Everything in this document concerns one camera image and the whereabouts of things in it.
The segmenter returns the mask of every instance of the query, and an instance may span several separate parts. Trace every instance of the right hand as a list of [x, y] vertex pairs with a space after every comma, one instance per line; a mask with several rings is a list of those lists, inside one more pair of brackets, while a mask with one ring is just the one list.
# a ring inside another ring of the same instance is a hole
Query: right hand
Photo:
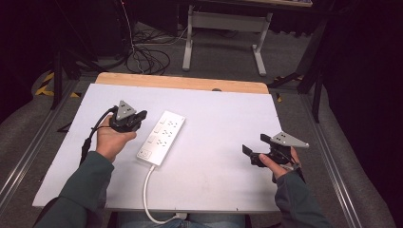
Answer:
[[[294, 160], [296, 162], [300, 163], [298, 155], [297, 155], [297, 151], [292, 146], [291, 146], [291, 156], [293, 156], [293, 158], [294, 158]], [[287, 174], [288, 172], [290, 172], [290, 170], [279, 166], [277, 163], [275, 163], [273, 160], [271, 160], [269, 157], [267, 157], [264, 154], [259, 154], [259, 159], [261, 160], [261, 162], [263, 164], [265, 164], [270, 170], [273, 171], [273, 174], [275, 175], [276, 179], [278, 179], [282, 175]]]
[[136, 138], [136, 132], [119, 133], [109, 126], [109, 119], [111, 115], [107, 116], [101, 123], [101, 128], [97, 131], [97, 149], [96, 151], [103, 155], [110, 162], [115, 161], [125, 144]]

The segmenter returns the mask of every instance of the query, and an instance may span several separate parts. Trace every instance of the wooden edge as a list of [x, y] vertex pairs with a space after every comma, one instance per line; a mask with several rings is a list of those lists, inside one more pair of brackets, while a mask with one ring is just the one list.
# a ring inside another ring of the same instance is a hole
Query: wooden edge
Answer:
[[226, 92], [269, 93], [267, 85], [264, 83], [142, 74], [101, 73], [98, 75], [95, 83], [117, 86], [167, 87], [197, 90], [219, 89]]
[[292, 1], [292, 0], [243, 0], [243, 1], [267, 3], [267, 4], [280, 5], [280, 6], [304, 7], [304, 8], [310, 8], [313, 5], [312, 1], [308, 2], [308, 3]]

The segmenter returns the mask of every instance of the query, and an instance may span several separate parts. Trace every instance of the white power strip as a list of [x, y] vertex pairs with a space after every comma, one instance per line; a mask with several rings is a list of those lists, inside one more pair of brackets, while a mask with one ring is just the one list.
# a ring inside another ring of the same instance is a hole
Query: white power strip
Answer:
[[185, 117], [165, 111], [144, 142], [137, 158], [161, 165], [169, 148], [178, 136]]

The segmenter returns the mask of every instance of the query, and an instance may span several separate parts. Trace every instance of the white board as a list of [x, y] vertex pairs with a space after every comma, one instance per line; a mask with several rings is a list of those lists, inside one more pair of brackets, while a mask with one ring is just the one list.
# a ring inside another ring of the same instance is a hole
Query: white board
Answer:
[[[150, 177], [150, 210], [203, 212], [277, 211], [272, 172], [252, 166], [241, 146], [268, 153], [264, 133], [281, 131], [269, 94], [213, 92], [190, 89], [91, 85], [74, 118], [33, 206], [45, 206], [57, 197], [77, 169], [81, 146], [91, 127], [109, 108], [124, 100], [147, 118], [135, 140], [114, 162], [107, 189], [107, 208], [141, 210], [143, 187], [150, 164], [136, 158], [154, 125], [168, 110], [186, 118], [163, 164]], [[95, 149], [96, 136], [91, 150]]]

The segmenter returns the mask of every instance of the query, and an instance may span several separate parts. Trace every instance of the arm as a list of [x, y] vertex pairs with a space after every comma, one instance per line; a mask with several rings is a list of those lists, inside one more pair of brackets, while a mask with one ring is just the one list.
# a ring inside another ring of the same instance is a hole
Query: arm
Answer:
[[[299, 162], [297, 151], [293, 147], [291, 154]], [[273, 171], [277, 180], [278, 191], [275, 200], [282, 213], [283, 227], [332, 227], [296, 171], [282, 168], [263, 154], [260, 154], [259, 158]]]
[[86, 227], [89, 213], [98, 209], [98, 199], [110, 181], [116, 155], [136, 137], [135, 132], [118, 133], [108, 127], [110, 118], [106, 117], [97, 131], [96, 152], [88, 153], [59, 198], [44, 208], [35, 227]]
[[97, 152], [89, 152], [35, 227], [86, 227], [87, 212], [96, 211], [98, 198], [112, 170], [109, 160]]

